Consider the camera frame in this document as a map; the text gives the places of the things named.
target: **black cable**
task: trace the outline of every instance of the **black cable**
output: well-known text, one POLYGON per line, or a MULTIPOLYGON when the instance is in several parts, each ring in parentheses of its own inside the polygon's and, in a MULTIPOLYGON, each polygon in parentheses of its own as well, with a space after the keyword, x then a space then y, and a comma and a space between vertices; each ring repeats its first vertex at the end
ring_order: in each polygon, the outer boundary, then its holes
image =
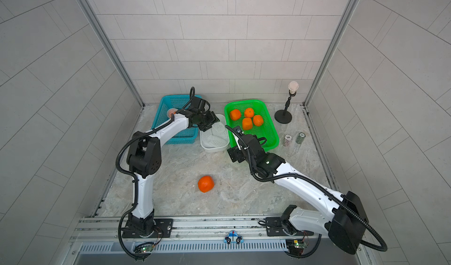
POLYGON ((136 176, 135 173, 130 172, 130 171, 127 171, 127 170, 125 170, 125 169, 123 169, 123 168, 121 167, 121 159, 122 159, 122 155, 124 154, 125 150, 126 150, 133 142, 139 141, 139 140, 144 139, 145 137, 147 137, 147 136, 149 136, 149 135, 151 135, 151 134, 156 133, 157 131, 159 131, 159 130, 163 129, 164 127, 168 126, 169 124, 171 124, 173 121, 174 121, 174 115, 172 114, 172 115, 171 115, 171 120, 170 120, 170 121, 168 121, 168 122, 166 122, 165 124, 163 124, 163 125, 161 125, 161 126, 155 128, 155 129, 153 129, 153 130, 150 131, 150 132, 147 132, 147 133, 144 133, 144 134, 142 134, 142 135, 140 135, 140 136, 136 136, 135 138, 132 138, 130 141, 127 142, 127 144, 125 144, 125 145, 122 147, 122 149, 119 151, 119 154, 118 154, 117 157, 116 157, 116 169, 117 169, 119 172, 121 172, 121 173, 124 173, 124 174, 127 174, 127 175, 132 176, 132 177, 133 177, 133 181, 132 181, 132 182, 134 183, 134 184, 133 184, 133 185, 134 185, 134 198, 133 198, 133 204, 132 204, 132 207, 131 207, 129 210, 127 210, 126 212, 124 212, 124 214, 122 214, 122 216, 121 216, 121 218, 120 218, 120 220, 119 220, 119 227, 118 227, 118 230, 117 230, 117 231, 118 231, 117 236, 118 236, 118 238, 119 238, 119 244, 121 245, 121 248, 123 249, 123 251, 125 251, 125 253, 126 253, 128 256, 134 258, 135 260, 144 260, 144 259, 146 259, 147 257, 149 257, 150 253, 149 253, 149 254, 146 254, 146 255, 135 255, 135 254, 131 253, 131 252, 125 247, 124 242, 122 241, 121 231, 122 231, 122 223, 123 223, 123 221, 124 221, 124 218, 127 216, 127 214, 131 213, 131 212, 136 208, 136 206, 138 205, 138 177, 136 176))
POLYGON ((318 249, 319 243, 321 242, 321 236, 322 236, 321 234, 318 234, 318 240, 316 241, 315 246, 314 246, 313 249, 312 249, 311 251, 309 251, 308 253, 306 253, 306 254, 304 254, 304 255, 294 255, 294 254, 291 254, 291 253, 285 251, 285 254, 288 255, 288 256, 290 256, 290 257, 295 257, 295 258, 298 258, 298 259, 309 257, 309 256, 311 256, 313 253, 315 253, 315 251, 318 249))
POLYGON ((241 138, 240 135, 237 135, 236 132, 234 132, 234 130, 226 125, 225 126, 230 132, 232 132, 239 140, 241 140, 241 142, 243 143, 243 145, 245 145, 244 147, 242 147, 243 149, 246 150, 247 155, 248 155, 248 162, 249 162, 249 169, 251 172, 251 175, 259 182, 270 182, 270 181, 274 181, 274 180, 278 180, 278 179, 282 179, 282 178, 287 178, 287 177, 295 177, 295 178, 299 178, 301 180, 304 180, 310 184, 312 184, 314 187, 316 187, 317 189, 319 189, 322 193, 324 193, 328 198, 330 198, 330 200, 334 201, 336 204, 338 204, 339 206, 343 207, 349 214, 351 214, 354 218, 356 218, 362 225, 365 226, 365 228, 377 239, 377 241, 381 244, 380 246, 366 242, 364 240, 360 241, 360 244, 367 246, 369 248, 375 249, 377 251, 387 251, 387 244, 385 243, 384 239, 382 239, 382 237, 375 231, 375 229, 373 229, 373 227, 371 227, 364 219, 362 219, 362 217, 360 217, 357 213, 355 213, 351 208, 349 208, 345 203, 343 203, 341 200, 337 199, 333 194, 329 193, 326 189, 324 189, 320 184, 316 183, 315 181, 313 181, 310 178, 307 178, 305 176, 301 176, 297 173, 285 173, 282 175, 278 175, 278 176, 273 176, 273 177, 269 177, 269 178, 259 178, 256 175, 256 171, 253 170, 253 165, 252 165, 252 156, 250 153, 250 150, 248 149, 248 145, 243 141, 243 139, 241 138))

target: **white basket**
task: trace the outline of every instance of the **white basket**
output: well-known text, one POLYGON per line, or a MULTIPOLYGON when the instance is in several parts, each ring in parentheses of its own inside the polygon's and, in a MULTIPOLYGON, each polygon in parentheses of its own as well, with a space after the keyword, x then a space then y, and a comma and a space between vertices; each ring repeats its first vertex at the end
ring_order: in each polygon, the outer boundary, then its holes
MULTIPOLYGON (((223 125, 227 125, 225 116, 223 116, 223 115, 216 115, 216 116, 223 125)), ((224 140, 226 140, 227 144, 225 144, 224 146, 219 146, 219 147, 206 147, 207 145, 205 142, 205 133, 208 133, 208 132, 209 132, 208 130, 206 132, 200 131, 200 145, 202 146, 202 148, 205 151, 217 152, 217 151, 226 150, 228 148, 229 142, 230 142, 228 130, 225 131, 226 137, 224 137, 224 140)))

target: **marble floor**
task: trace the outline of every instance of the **marble floor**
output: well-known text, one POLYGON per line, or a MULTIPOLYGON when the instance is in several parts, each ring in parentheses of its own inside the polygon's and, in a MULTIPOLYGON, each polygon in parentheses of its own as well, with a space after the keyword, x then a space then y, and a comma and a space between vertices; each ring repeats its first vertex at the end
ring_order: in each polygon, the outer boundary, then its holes
MULTIPOLYGON (((211 110, 223 115, 225 105, 212 104, 211 110)), ((267 107, 280 138, 279 146, 270 152, 280 155, 310 178, 329 186, 302 106, 291 104, 289 111, 293 120, 289 124, 274 120, 274 113, 283 109, 284 104, 267 104, 267 107), (295 136, 300 132, 306 135, 301 145, 295 142, 295 136), (287 147, 283 146, 286 134, 294 137, 287 147)), ((157 105, 147 105, 144 108, 136 131, 144 132, 151 128, 157 108, 157 105)), ((162 164, 153 185, 156 216, 282 213, 290 204, 314 210, 289 190, 277 184, 256 181, 249 174, 247 163, 232 163, 226 150, 205 152, 200 145, 199 136, 194 144, 164 145, 161 157, 162 164), (197 182, 205 175, 213 178, 215 187, 202 193, 197 182)), ((128 170, 124 161, 121 165, 128 170)), ((117 172, 102 208, 97 213, 100 217, 121 216, 131 207, 131 203, 132 178, 117 172)))

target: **ventilation grille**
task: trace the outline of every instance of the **ventilation grille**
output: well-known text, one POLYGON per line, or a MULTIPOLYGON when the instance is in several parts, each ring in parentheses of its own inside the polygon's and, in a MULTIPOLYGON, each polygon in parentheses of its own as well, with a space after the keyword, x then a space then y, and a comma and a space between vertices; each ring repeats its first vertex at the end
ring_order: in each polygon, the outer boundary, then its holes
MULTIPOLYGON (((125 246, 131 250, 136 245, 143 243, 125 242, 125 246)), ((286 251, 285 240, 259 239, 242 240, 240 244, 212 240, 212 241, 161 241, 153 250, 153 253, 182 253, 182 252, 230 252, 230 251, 286 251)), ((109 254, 123 253, 118 242, 83 242, 80 254, 109 254)))

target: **black round base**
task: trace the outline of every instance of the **black round base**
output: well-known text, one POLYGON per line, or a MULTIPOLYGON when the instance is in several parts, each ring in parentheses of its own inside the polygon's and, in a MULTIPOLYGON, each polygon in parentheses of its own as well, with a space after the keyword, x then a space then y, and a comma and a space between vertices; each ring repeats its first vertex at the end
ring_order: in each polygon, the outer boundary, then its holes
POLYGON ((289 111, 285 112, 285 115, 283 114, 284 110, 278 110, 276 111, 276 114, 274 115, 274 118, 277 120, 277 122, 282 124, 287 124, 291 122, 292 116, 289 111))

